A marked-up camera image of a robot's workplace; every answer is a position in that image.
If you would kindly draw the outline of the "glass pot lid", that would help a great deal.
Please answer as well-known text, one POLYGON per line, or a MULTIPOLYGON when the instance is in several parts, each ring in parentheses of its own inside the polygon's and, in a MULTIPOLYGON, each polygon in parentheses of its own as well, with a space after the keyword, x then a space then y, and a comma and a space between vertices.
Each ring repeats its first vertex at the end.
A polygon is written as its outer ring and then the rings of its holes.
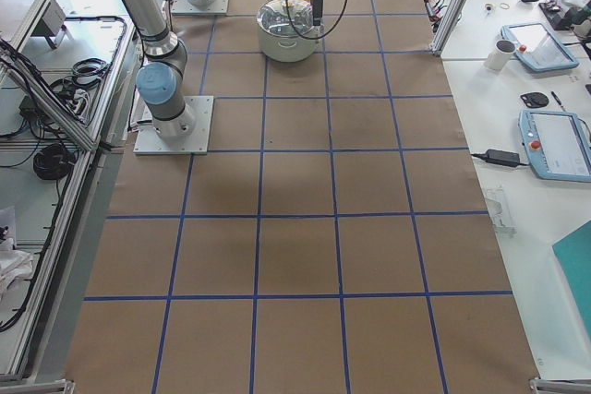
POLYGON ((271 0, 257 14, 259 27, 271 36, 311 36, 312 6, 305 0, 271 0))

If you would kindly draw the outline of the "pale green electric pot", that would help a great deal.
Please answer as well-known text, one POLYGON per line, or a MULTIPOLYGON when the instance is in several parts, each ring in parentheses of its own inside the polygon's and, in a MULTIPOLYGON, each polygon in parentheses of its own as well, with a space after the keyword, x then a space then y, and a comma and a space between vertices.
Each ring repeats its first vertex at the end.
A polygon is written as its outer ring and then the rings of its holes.
POLYGON ((271 0, 259 9, 257 23, 259 48, 274 61, 299 62, 316 50, 318 29, 307 0, 271 0))

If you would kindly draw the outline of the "white mug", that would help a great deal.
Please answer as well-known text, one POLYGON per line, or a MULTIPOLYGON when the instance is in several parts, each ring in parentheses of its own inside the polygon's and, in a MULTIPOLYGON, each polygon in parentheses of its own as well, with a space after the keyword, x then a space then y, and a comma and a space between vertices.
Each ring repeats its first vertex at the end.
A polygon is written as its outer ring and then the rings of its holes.
POLYGON ((515 43, 506 39, 499 39, 495 42, 492 51, 484 62, 484 67, 499 72, 513 57, 516 50, 515 43))

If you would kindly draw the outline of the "far blue teach pendant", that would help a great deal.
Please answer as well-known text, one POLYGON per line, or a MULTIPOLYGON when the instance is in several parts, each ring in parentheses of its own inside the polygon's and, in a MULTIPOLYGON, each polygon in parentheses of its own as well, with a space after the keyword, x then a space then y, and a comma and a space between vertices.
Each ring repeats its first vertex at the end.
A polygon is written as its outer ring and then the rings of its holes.
POLYGON ((552 28, 541 22, 505 25, 501 37, 515 44, 516 58, 533 72, 576 68, 579 62, 552 28))

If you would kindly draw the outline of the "blue teach pendant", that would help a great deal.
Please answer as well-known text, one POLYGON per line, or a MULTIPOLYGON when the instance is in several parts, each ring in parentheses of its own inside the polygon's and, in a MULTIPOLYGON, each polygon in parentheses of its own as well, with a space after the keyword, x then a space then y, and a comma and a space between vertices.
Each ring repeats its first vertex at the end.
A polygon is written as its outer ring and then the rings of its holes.
POLYGON ((590 146, 577 114, 522 110, 518 128, 537 177, 590 182, 590 146))
POLYGON ((505 25, 501 37, 515 44, 516 58, 533 72, 576 68, 579 62, 552 28, 541 22, 505 25))

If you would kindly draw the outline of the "black round puck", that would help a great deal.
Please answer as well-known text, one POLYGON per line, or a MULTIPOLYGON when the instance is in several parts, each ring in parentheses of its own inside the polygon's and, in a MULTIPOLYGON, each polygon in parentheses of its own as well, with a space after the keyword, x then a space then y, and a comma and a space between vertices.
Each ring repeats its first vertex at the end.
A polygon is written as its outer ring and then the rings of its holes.
POLYGON ((549 105, 548 96, 538 91, 521 94, 520 99, 530 109, 543 108, 549 105))

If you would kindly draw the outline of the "black power adapter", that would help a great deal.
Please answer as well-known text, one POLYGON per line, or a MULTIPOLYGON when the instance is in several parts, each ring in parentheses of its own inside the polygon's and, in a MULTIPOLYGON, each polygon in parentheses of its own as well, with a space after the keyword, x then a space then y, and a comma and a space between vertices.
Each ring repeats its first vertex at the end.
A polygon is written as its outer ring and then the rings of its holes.
POLYGON ((472 153, 471 156, 485 163, 504 167, 516 168, 519 166, 528 166, 528 163, 521 162, 518 153, 506 150, 487 149, 482 153, 472 153))

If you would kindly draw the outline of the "black pen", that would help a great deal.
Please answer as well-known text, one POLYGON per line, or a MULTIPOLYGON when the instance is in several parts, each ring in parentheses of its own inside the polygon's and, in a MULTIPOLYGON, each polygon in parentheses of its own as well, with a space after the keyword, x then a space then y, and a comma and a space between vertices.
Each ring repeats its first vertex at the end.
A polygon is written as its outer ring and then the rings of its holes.
POLYGON ((558 97, 558 95, 554 91, 551 91, 550 94, 551 94, 552 98, 554 99, 554 101, 559 105, 559 107, 561 108, 561 110, 563 112, 566 112, 566 109, 565 109, 564 105, 562 104, 562 102, 561 102, 560 98, 558 97))

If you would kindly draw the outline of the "grey electronics box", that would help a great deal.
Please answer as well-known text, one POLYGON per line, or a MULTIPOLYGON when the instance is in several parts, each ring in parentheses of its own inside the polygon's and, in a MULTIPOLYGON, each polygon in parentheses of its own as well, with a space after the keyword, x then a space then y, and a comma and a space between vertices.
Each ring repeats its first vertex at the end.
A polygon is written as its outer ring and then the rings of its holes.
POLYGON ((66 37, 66 13, 56 0, 49 0, 31 36, 43 37, 52 50, 58 48, 66 37))

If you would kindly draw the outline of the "clear plastic holder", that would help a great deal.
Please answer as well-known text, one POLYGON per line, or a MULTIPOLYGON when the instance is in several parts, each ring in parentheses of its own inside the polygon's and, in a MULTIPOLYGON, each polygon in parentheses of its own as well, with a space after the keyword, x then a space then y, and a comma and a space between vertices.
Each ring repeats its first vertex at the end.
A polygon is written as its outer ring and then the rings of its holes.
POLYGON ((513 237, 516 227, 504 189, 484 187, 482 191, 495 233, 513 237))

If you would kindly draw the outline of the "near blue teach pendant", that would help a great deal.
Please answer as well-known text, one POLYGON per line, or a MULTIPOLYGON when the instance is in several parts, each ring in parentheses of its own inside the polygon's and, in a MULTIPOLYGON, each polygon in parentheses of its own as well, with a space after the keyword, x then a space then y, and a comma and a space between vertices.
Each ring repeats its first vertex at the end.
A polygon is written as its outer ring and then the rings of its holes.
POLYGON ((577 114, 522 110, 518 128, 537 177, 590 182, 590 146, 577 114))

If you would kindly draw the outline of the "teal board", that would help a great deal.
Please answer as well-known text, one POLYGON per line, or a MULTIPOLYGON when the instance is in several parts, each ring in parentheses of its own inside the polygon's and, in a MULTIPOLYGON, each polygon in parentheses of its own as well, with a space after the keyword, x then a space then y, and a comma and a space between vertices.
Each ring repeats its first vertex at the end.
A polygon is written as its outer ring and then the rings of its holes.
POLYGON ((587 333, 590 333, 590 241, 588 221, 552 247, 587 333))

